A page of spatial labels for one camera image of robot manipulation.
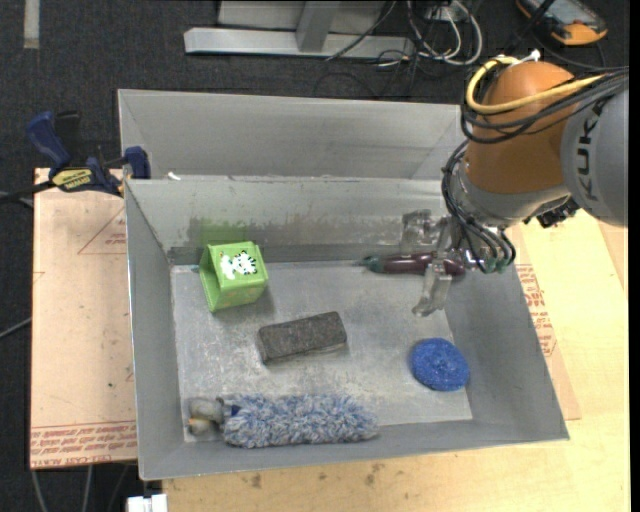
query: green box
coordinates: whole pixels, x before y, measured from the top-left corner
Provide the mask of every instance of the green box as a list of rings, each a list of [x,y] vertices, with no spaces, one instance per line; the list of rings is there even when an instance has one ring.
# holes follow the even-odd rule
[[[258,300],[267,287],[269,276],[253,242],[207,245],[200,259],[200,279],[209,310]]]

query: blue fuzzy duster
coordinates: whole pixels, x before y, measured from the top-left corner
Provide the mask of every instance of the blue fuzzy duster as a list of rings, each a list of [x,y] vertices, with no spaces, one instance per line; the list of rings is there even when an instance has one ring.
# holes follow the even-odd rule
[[[350,396],[256,394],[220,403],[224,440],[244,448],[363,441],[378,431],[376,416]]]

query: yellow cable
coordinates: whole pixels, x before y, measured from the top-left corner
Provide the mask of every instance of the yellow cable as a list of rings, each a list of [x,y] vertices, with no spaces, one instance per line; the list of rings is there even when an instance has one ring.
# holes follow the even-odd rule
[[[501,112],[506,112],[508,110],[513,110],[516,108],[523,107],[525,105],[529,105],[535,101],[540,101],[551,96],[556,96],[559,94],[572,93],[587,85],[599,80],[604,75],[598,75],[589,78],[583,78],[581,80],[576,80],[575,82],[570,82],[568,84],[560,85],[558,87],[553,87],[546,91],[539,92],[537,94],[532,94],[531,96],[527,96],[525,98],[520,98],[513,101],[507,101],[506,103],[499,103],[497,105],[483,105],[478,103],[473,95],[475,89],[478,85],[478,82],[482,79],[484,75],[491,69],[497,66],[498,64],[511,65],[511,64],[519,64],[521,61],[516,59],[515,57],[496,57],[495,59],[490,60],[484,66],[482,66],[476,73],[471,77],[469,81],[469,85],[467,86],[467,94],[466,100],[467,105],[476,112],[480,114],[499,114]]]

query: yellow clamp label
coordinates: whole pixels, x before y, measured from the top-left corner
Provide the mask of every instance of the yellow clamp label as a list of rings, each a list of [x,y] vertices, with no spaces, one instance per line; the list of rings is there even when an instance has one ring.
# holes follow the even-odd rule
[[[92,174],[91,169],[84,167],[65,169],[56,174],[51,181],[57,187],[73,190],[74,188],[91,183]]]

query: blue scrubber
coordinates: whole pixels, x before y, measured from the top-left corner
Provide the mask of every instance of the blue scrubber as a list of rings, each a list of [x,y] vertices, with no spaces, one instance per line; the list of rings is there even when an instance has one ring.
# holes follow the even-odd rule
[[[469,365],[458,348],[444,338],[429,338],[411,352],[411,373],[436,391],[456,391],[469,380]]]
[[[364,441],[378,431],[376,416],[346,395],[242,395],[212,407],[202,401],[192,404],[192,414],[217,423],[228,444],[244,448]]]

